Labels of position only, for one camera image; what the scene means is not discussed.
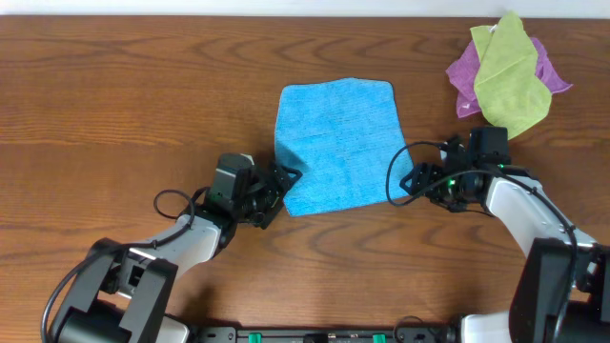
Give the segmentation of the blue microfiber cloth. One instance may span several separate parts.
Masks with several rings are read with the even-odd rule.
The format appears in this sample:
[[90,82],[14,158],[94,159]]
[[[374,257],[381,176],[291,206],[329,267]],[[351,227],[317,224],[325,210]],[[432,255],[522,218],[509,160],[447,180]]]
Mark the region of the blue microfiber cloth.
[[344,78],[282,90],[277,162],[301,171],[285,197],[292,216],[338,212],[405,196],[414,166],[387,81]]

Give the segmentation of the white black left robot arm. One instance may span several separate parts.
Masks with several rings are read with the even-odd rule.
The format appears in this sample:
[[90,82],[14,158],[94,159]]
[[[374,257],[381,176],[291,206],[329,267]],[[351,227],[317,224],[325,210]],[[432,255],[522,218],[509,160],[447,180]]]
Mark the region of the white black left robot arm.
[[45,342],[191,342],[193,329],[167,314],[174,282],[223,251],[240,224],[266,229],[302,174],[245,154],[222,155],[213,183],[180,192],[186,208],[167,230],[133,243],[96,241],[52,292],[41,318]]

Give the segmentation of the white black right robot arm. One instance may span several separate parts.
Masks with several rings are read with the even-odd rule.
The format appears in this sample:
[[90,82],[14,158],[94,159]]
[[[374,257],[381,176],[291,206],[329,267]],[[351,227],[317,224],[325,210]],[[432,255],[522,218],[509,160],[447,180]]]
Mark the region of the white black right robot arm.
[[400,181],[411,197],[449,212],[478,203],[526,257],[508,311],[470,314],[435,334],[438,342],[606,342],[609,249],[581,231],[537,178],[509,159],[421,163]]

